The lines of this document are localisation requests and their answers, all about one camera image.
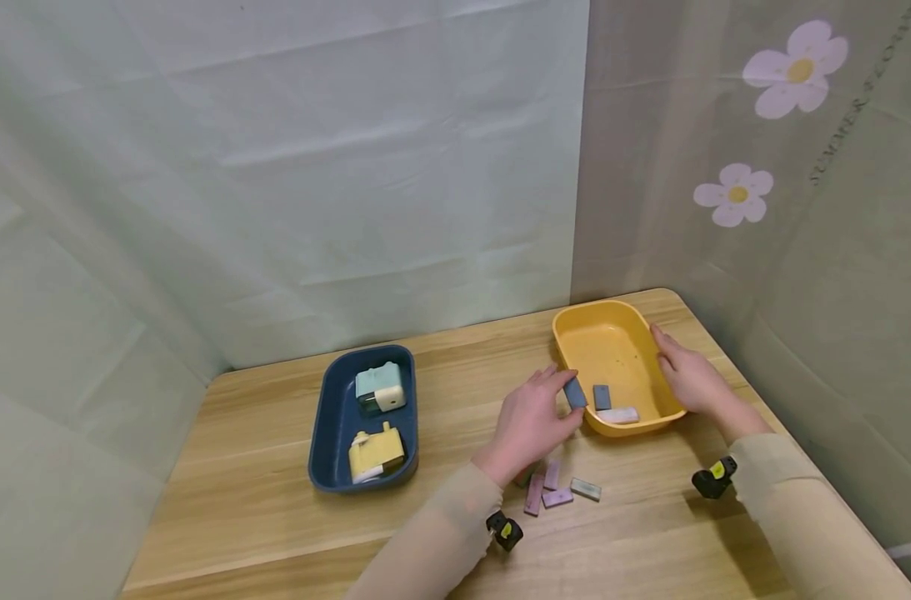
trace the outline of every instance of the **white flower print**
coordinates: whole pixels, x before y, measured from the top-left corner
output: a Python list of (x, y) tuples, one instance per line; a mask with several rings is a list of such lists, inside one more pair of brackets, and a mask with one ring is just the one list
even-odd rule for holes
[(715, 225), (733, 228), (742, 219), (752, 223), (765, 216), (765, 201), (761, 198), (775, 183), (767, 171), (752, 172), (747, 164), (729, 164), (718, 175), (722, 183), (703, 183), (695, 188), (695, 203), (700, 207), (715, 207)]
[(828, 79), (848, 56), (844, 37), (832, 37), (825, 21), (808, 21), (788, 38), (788, 55), (763, 50), (749, 59), (742, 78), (754, 88), (768, 88), (756, 101), (764, 119), (781, 119), (798, 107), (810, 113), (828, 95)]

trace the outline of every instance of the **person's right hand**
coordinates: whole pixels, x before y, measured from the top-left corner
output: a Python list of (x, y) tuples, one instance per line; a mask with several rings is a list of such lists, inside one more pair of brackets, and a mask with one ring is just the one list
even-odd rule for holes
[(658, 346), (658, 365), (672, 393), (685, 409), (712, 419), (727, 444), (772, 432), (756, 409), (735, 396), (705, 356), (680, 345), (658, 326), (652, 326), (652, 337)]
[(652, 337), (658, 346), (658, 365), (678, 402), (693, 413), (714, 413), (738, 401), (732, 388), (705, 356), (690, 350), (653, 324)]

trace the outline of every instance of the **gray eraser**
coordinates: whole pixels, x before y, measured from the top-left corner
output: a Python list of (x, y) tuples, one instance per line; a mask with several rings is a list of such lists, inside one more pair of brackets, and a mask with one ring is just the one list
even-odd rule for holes
[(607, 385), (593, 386), (595, 394), (595, 410), (604, 411), (612, 408), (612, 398), (608, 397)]
[(573, 377), (573, 379), (565, 384), (562, 389), (565, 392), (565, 398), (568, 399), (568, 405), (573, 410), (588, 406), (588, 402), (586, 402), (585, 399), (585, 392), (582, 391), (582, 385), (579, 384), (577, 377)]

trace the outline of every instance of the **pink eraser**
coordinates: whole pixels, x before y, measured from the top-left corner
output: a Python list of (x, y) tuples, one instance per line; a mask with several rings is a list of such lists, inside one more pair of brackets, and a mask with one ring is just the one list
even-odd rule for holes
[(538, 510), (541, 506), (538, 500), (542, 498), (542, 486), (545, 483), (545, 476), (542, 473), (532, 475), (532, 480), (528, 482), (528, 495), (525, 497), (525, 513), (531, 514), (532, 517), (538, 516)]
[(545, 472), (545, 490), (558, 490), (558, 472), (562, 470), (562, 462), (554, 458), (548, 461), (548, 470)]
[(563, 487), (555, 492), (545, 492), (542, 494), (542, 501), (545, 503), (546, 509), (560, 504), (569, 504), (573, 501), (573, 491), (568, 487)]

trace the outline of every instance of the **eraser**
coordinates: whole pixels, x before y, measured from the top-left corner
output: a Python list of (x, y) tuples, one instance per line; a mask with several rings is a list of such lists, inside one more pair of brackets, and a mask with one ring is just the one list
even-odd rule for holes
[(617, 406), (607, 411), (596, 411), (595, 415), (606, 423), (619, 425), (638, 423), (638, 411), (634, 409), (634, 406)]
[(568, 399), (568, 405), (573, 410), (588, 406), (588, 402), (586, 402), (585, 399), (585, 392), (582, 391), (582, 385), (578, 382), (577, 377), (571, 378), (562, 389), (565, 392), (565, 398)]
[(563, 487), (561, 490), (554, 492), (545, 492), (542, 494), (542, 501), (546, 509), (560, 504), (569, 504), (569, 502), (573, 501), (573, 491), (569, 490), (568, 487)]
[(525, 497), (525, 513), (531, 514), (532, 517), (538, 516), (538, 510), (541, 508), (539, 500), (542, 499), (542, 486), (545, 482), (545, 476), (542, 473), (532, 475), (532, 480), (528, 482), (528, 494)]
[(593, 393), (595, 396), (595, 410), (604, 411), (612, 408), (612, 398), (608, 397), (608, 386), (607, 385), (596, 385), (593, 386)]
[(558, 490), (558, 472), (562, 470), (562, 462), (557, 458), (548, 461), (548, 469), (545, 470), (545, 490)]
[(532, 473), (535, 473), (535, 469), (538, 468), (538, 462), (532, 462), (531, 465), (523, 469), (521, 473), (516, 475), (516, 478), (513, 479), (514, 484), (520, 488), (524, 488), (528, 485), (528, 482), (532, 479)]
[(602, 499), (602, 488), (594, 484), (590, 484), (588, 481), (576, 479), (575, 477), (573, 477), (573, 482), (571, 482), (571, 491), (581, 495), (581, 497), (586, 497), (589, 500), (594, 500), (595, 502), (598, 502)]

